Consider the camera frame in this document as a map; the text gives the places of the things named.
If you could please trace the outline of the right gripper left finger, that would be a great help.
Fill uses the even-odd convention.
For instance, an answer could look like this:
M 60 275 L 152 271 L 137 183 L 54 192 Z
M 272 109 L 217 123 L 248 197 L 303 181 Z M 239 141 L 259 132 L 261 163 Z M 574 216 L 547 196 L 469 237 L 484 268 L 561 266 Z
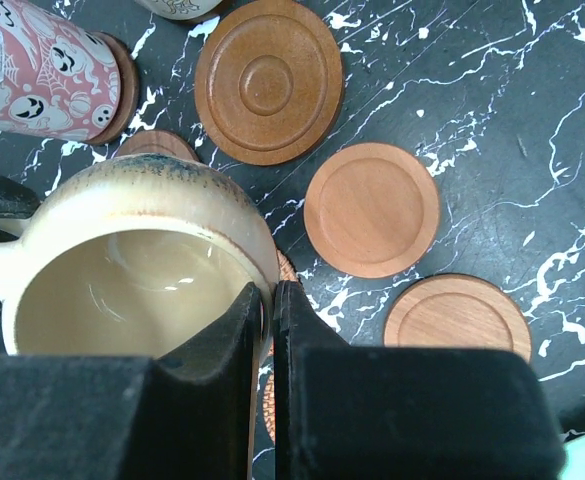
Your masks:
M 0 479 L 247 479 L 262 306 L 165 357 L 0 355 Z

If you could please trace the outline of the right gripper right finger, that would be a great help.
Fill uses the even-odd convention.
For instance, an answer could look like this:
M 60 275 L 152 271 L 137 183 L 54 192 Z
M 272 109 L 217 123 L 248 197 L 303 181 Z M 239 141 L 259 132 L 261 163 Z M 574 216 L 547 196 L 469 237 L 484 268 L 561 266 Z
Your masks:
M 275 293 L 274 386 L 280 479 L 555 479 L 565 463 L 519 355 L 352 346 L 292 281 Z

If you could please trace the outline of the woven rattan coaster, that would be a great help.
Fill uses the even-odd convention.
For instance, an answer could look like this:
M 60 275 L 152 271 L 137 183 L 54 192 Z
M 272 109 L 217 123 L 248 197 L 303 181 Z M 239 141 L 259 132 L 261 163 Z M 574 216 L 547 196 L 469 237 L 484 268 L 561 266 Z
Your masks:
M 277 251 L 279 277 L 281 281 L 298 282 L 298 274 L 290 260 L 280 251 Z
M 266 431 L 273 443 L 276 442 L 276 413 L 275 413 L 275 384 L 274 374 L 266 380 L 263 391 L 262 411 Z

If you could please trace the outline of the pink halloween mug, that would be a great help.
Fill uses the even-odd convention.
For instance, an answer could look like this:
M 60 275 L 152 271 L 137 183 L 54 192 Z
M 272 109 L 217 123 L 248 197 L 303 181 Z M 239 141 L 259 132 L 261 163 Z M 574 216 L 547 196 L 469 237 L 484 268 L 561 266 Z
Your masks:
M 0 1 L 0 131 L 92 141 L 121 97 L 104 36 L 28 1 Z

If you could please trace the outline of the light wood coaster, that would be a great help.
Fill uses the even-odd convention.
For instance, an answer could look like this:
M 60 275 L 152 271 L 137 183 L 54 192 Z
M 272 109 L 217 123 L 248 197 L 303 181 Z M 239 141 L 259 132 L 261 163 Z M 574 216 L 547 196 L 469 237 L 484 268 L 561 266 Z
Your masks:
M 332 155 L 314 174 L 304 205 L 309 240 L 329 265 L 383 278 L 415 265 L 440 223 L 440 194 L 409 152 L 359 143 Z
M 383 344 L 499 349 L 525 360 L 532 353 L 519 306 L 490 282 L 465 274 L 435 275 L 406 289 L 387 315 Z

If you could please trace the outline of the brown stoneware mug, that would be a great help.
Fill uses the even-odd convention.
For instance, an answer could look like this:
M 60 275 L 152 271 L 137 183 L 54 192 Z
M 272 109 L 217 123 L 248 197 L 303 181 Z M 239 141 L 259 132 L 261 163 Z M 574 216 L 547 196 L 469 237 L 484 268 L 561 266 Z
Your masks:
M 137 364 L 123 473 L 247 479 L 257 370 L 279 280 L 270 229 L 230 178 L 154 153 L 67 180 L 24 219 L 0 213 L 5 350 Z

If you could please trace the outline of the dark walnut coaster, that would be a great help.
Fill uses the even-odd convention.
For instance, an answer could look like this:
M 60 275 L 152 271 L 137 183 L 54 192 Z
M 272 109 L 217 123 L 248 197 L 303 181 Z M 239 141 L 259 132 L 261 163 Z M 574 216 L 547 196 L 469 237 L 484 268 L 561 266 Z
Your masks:
M 136 63 L 122 41 L 104 32 L 94 32 L 94 35 L 103 40 L 112 52 L 120 77 L 120 99 L 113 119 L 102 133 L 86 141 L 89 145 L 98 146 L 119 138 L 129 126 L 139 100 L 140 80 Z
M 125 140 L 115 153 L 116 156 L 158 153 L 185 161 L 199 158 L 190 145 L 175 133 L 165 130 L 148 130 L 135 133 Z

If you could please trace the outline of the brown ringed wooden saucer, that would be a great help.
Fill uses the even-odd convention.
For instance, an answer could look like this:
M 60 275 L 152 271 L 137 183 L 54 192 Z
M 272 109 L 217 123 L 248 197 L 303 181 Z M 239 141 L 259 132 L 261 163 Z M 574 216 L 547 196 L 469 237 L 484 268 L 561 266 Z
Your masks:
M 208 37 L 195 74 L 196 110 L 228 156 L 271 166 L 302 156 L 332 128 L 344 93 L 339 47 L 296 1 L 252 1 Z

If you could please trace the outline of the green inside mug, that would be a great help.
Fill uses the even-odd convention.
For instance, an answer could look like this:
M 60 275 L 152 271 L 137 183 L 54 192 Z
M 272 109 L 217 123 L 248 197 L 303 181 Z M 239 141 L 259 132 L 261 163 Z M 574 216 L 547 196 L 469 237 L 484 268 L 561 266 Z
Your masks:
M 197 20 L 213 12 L 222 0 L 136 0 L 150 12 L 173 21 Z

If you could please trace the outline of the orange ringed wooden saucer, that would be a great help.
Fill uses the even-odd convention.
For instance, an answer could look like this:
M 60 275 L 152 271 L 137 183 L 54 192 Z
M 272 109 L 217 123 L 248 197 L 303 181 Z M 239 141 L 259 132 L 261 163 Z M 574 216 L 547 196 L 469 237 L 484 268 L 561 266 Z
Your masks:
M 186 23 L 200 23 L 224 13 L 233 3 L 233 0 L 176 0 L 174 2 L 178 14 L 176 20 Z

